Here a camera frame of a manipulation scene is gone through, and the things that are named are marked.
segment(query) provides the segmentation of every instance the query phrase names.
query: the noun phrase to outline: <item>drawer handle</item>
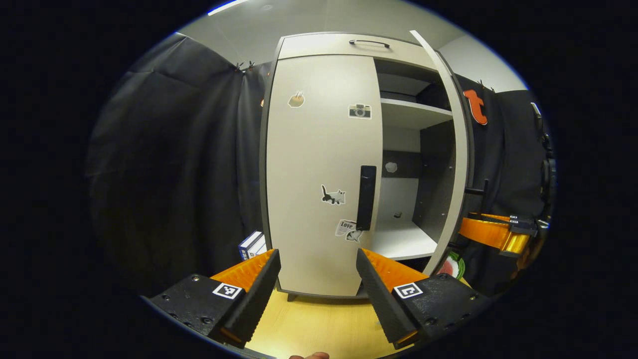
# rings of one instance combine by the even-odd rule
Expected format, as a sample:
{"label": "drawer handle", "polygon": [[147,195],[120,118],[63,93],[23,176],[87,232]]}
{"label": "drawer handle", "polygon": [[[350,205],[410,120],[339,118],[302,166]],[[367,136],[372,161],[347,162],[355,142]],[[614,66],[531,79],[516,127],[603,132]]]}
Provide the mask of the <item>drawer handle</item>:
{"label": "drawer handle", "polygon": [[356,44],[355,44],[355,42],[357,42],[357,41],[358,41],[358,42],[374,42],[374,43],[380,43],[380,44],[382,44],[383,46],[385,46],[385,48],[386,48],[386,49],[389,49],[389,48],[390,48],[390,45],[389,45],[389,44],[387,44],[387,43],[385,43],[385,42],[370,41],[370,40],[350,40],[350,44],[352,44],[352,45],[356,45]]}

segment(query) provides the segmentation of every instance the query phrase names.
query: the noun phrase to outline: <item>ceiling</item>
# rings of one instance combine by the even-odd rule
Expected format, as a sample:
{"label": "ceiling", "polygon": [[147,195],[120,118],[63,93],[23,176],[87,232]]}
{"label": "ceiling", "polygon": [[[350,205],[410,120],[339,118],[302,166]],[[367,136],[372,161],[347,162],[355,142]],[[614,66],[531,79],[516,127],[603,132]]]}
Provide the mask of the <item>ceiling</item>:
{"label": "ceiling", "polygon": [[466,34],[437,14],[402,0],[248,0],[178,30],[231,63],[272,61],[282,36],[351,31],[416,42],[435,49]]}

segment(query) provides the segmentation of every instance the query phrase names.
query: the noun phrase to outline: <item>camera sticker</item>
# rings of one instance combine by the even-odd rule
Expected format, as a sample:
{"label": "camera sticker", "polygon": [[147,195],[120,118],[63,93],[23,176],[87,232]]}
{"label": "camera sticker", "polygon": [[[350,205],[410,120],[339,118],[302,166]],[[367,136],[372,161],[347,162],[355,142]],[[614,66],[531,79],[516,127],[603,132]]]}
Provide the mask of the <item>camera sticker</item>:
{"label": "camera sticker", "polygon": [[356,229],[354,231],[350,231],[348,232],[348,234],[346,234],[346,241],[359,243],[359,238],[361,238],[361,234],[363,234],[363,231],[358,231]]}
{"label": "camera sticker", "polygon": [[357,227],[357,223],[353,220],[342,219],[337,225],[337,230],[334,231],[334,235],[337,237],[344,236],[346,233],[352,231]]}
{"label": "camera sticker", "polygon": [[215,288],[214,291],[212,291],[212,293],[224,298],[235,299],[235,297],[237,297],[239,292],[241,292],[242,290],[243,288],[231,286],[230,284],[226,283],[221,283],[217,286],[217,288]]}
{"label": "camera sticker", "polygon": [[301,105],[303,105],[305,101],[306,99],[304,98],[304,92],[297,91],[296,94],[290,97],[290,100],[288,101],[288,106],[295,109],[297,107],[301,107]]}
{"label": "camera sticker", "polygon": [[325,186],[321,185],[321,189],[323,191],[323,197],[321,200],[326,203],[330,203],[331,205],[340,206],[342,204],[346,204],[346,192],[342,190],[337,190],[337,192],[326,192]]}
{"label": "camera sticker", "polygon": [[349,105],[348,117],[370,119],[372,118],[372,107],[368,105],[362,105],[360,103]]}
{"label": "camera sticker", "polygon": [[397,291],[397,294],[403,299],[409,298],[411,296],[423,294],[423,291],[421,290],[421,288],[419,288],[414,283],[408,283],[402,286],[394,287],[394,290]]}

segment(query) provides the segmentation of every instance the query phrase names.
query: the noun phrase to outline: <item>light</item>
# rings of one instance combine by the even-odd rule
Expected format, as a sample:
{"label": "light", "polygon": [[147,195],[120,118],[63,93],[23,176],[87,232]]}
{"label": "light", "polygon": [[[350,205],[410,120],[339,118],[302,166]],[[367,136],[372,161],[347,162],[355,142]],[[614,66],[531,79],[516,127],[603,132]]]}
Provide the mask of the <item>light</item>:
{"label": "light", "polygon": [[235,6],[235,5],[239,5],[241,3],[245,3],[246,1],[248,1],[248,0],[235,0],[235,1],[232,1],[232,2],[230,2],[228,4],[226,4],[226,5],[222,5],[219,8],[216,8],[215,10],[209,12],[208,16],[215,15],[216,13],[218,13],[220,11],[226,10],[228,8],[231,8],[231,7]]}

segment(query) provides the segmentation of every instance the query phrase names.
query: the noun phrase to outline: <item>drawer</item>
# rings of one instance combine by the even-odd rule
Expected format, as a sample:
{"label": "drawer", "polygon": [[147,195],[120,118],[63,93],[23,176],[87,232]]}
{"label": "drawer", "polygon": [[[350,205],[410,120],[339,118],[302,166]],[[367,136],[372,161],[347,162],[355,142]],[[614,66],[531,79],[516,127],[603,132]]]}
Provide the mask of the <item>drawer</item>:
{"label": "drawer", "polygon": [[[350,40],[367,40],[383,42],[390,45],[386,48],[380,43]],[[400,63],[417,65],[436,71],[434,62],[426,50],[419,46],[399,40],[392,40],[379,36],[328,33],[302,34],[286,37],[279,52],[279,59],[312,55],[361,55],[380,59],[389,59]]]}

